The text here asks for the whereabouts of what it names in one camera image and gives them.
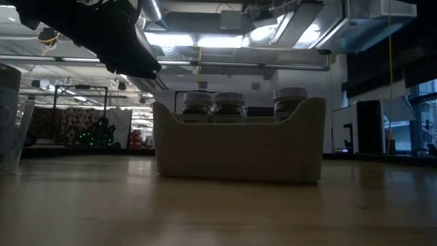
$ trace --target metal beam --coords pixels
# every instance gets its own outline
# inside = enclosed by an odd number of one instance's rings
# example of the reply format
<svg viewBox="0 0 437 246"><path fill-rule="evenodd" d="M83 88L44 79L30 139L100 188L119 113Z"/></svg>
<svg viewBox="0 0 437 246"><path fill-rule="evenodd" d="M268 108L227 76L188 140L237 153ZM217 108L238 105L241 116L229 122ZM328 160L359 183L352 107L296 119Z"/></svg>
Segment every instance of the metal beam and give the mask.
<svg viewBox="0 0 437 246"><path fill-rule="evenodd" d="M69 58L69 57L31 57L18 55L0 55L0 62L19 61L45 64L46 62L57 62L60 66L64 62L74 59L77 63L99 64L98 59L91 58ZM316 66L308 64L264 64L264 63L244 63L244 62L220 62L220 61L158 61L161 65L168 66L219 66L234 68L261 68L261 69L282 69L282 70L304 70L304 71L329 71L328 65Z"/></svg>
<svg viewBox="0 0 437 246"><path fill-rule="evenodd" d="M20 92L21 96L55 96L53 93L32 93L32 92ZM71 94L63 94L62 97L90 97L90 98L104 98L104 95L71 95ZM119 99L128 99L127 96L111 96L108 95L108 98L119 98Z"/></svg>
<svg viewBox="0 0 437 246"><path fill-rule="evenodd" d="M173 2L173 3L184 3L187 0L160 0L162 2ZM190 0L188 2L191 3L235 3L235 4L243 4L243 3L255 3L256 0Z"/></svg>

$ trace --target black speaker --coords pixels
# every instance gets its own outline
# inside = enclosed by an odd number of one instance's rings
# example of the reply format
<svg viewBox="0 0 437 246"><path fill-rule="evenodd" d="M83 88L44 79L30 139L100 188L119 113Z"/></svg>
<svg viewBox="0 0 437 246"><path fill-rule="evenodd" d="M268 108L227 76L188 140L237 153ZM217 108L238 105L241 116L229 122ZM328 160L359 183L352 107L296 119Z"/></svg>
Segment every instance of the black speaker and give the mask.
<svg viewBox="0 0 437 246"><path fill-rule="evenodd" d="M379 100L356 103L358 146L361 154L384 154L382 107Z"/></svg>

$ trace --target beige plastic bin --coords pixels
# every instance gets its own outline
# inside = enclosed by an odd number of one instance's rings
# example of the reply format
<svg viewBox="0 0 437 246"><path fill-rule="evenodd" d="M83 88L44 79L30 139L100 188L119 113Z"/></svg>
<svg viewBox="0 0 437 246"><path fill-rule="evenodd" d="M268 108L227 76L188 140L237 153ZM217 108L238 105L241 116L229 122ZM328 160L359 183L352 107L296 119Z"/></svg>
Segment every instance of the beige plastic bin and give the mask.
<svg viewBox="0 0 437 246"><path fill-rule="evenodd" d="M315 183L320 179L326 101L310 98L270 124L184 124L155 102L162 176Z"/></svg>

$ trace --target cable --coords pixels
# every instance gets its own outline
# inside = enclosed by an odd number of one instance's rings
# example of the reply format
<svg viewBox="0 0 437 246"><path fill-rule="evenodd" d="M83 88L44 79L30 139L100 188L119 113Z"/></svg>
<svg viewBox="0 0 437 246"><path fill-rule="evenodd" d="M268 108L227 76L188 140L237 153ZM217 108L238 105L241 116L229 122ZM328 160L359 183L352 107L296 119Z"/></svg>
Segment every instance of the cable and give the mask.
<svg viewBox="0 0 437 246"><path fill-rule="evenodd" d="M199 62L202 60L202 47L199 47ZM197 82L201 81L201 74L202 67L198 66L199 70L197 71Z"/></svg>
<svg viewBox="0 0 437 246"><path fill-rule="evenodd" d="M38 38L38 40L39 40L40 42L42 42L42 43L47 43L47 42L52 43L53 41L55 41L56 39L58 39L58 37L59 37L60 35L61 35L61 33L58 33L58 34L56 35L56 37L51 38L51 39L49 39L49 40L41 40L41 39L39 39L39 38Z"/></svg>
<svg viewBox="0 0 437 246"><path fill-rule="evenodd" d="M49 48L49 47L46 45L46 49L45 49L44 52L42 53L42 56L45 56L45 55L47 54L47 52L52 51L52 50L54 50L55 48L56 48L56 46L55 46L54 48L51 49L51 48Z"/></svg>
<svg viewBox="0 0 437 246"><path fill-rule="evenodd" d="M27 74L25 74L22 78L20 82L23 82L27 76L30 75L30 73L32 72L32 70L36 67L36 65L38 65L38 63L35 63L35 65L33 65L33 67L27 72Z"/></svg>
<svg viewBox="0 0 437 246"><path fill-rule="evenodd" d="M389 0L389 28L391 27L391 1ZM389 101L389 144L387 154L391 148L391 118L393 114L393 47L391 34L389 35L389 67L390 67L390 101Z"/></svg>
<svg viewBox="0 0 437 246"><path fill-rule="evenodd" d="M223 4L225 4L225 5L227 5L229 8L231 8L232 11L234 10L234 8L233 8L232 6L230 6L230 4L228 4L228 3L220 3L220 4L217 6L216 13L217 13L217 11L219 10L219 7L222 6Z"/></svg>
<svg viewBox="0 0 437 246"><path fill-rule="evenodd" d="M328 59L329 59L329 83L330 83L330 128L333 129L334 128L334 119L333 119L333 111L334 111L334 102L333 102L333 98L334 98L334 83L333 83L333 57L332 54L328 55ZM331 151L334 153L334 145L331 146Z"/></svg>

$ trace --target table surface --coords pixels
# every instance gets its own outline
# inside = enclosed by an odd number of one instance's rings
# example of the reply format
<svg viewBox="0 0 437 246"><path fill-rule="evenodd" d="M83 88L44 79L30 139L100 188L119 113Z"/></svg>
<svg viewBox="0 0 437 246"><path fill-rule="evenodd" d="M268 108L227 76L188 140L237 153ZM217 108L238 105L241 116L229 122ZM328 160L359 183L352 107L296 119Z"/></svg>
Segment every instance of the table surface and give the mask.
<svg viewBox="0 0 437 246"><path fill-rule="evenodd" d="M295 186L162 178L152 157L29 159L0 175L0 245L435 245L436 190L435 169L358 161Z"/></svg>

